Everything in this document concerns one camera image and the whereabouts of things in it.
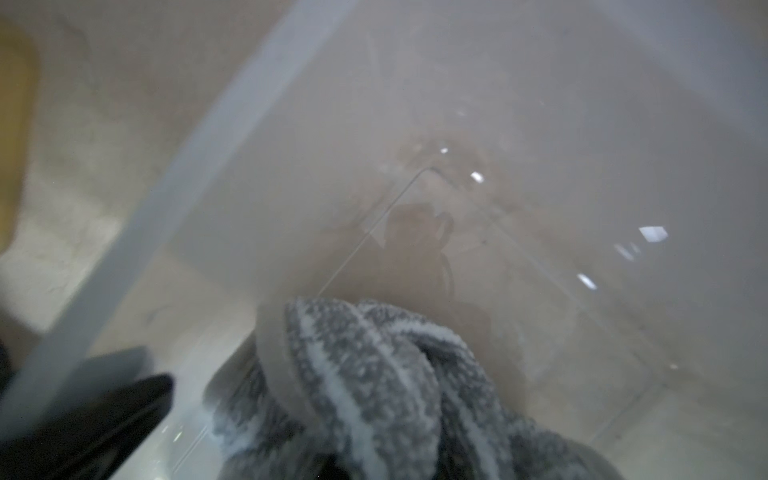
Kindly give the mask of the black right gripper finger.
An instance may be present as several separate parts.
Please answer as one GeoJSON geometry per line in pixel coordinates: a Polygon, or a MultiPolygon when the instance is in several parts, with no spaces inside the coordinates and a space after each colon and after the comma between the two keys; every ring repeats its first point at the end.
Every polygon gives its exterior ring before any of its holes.
{"type": "Polygon", "coordinates": [[[108,479],[165,419],[174,378],[158,374],[108,391],[1,443],[3,479],[108,479]]]}

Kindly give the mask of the yellow lunch box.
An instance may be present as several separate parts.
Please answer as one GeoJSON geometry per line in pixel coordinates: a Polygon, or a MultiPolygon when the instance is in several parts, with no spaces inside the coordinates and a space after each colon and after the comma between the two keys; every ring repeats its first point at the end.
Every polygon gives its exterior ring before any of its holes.
{"type": "Polygon", "coordinates": [[[12,244],[40,82],[40,55],[19,26],[1,19],[1,250],[12,244]]]}

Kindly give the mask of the grey striped cloth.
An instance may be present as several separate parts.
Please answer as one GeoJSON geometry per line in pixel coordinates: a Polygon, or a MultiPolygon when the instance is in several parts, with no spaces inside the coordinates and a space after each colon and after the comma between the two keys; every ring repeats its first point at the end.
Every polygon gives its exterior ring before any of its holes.
{"type": "Polygon", "coordinates": [[[616,479],[506,409],[468,345],[375,300],[261,304],[203,403],[223,479],[616,479]]]}

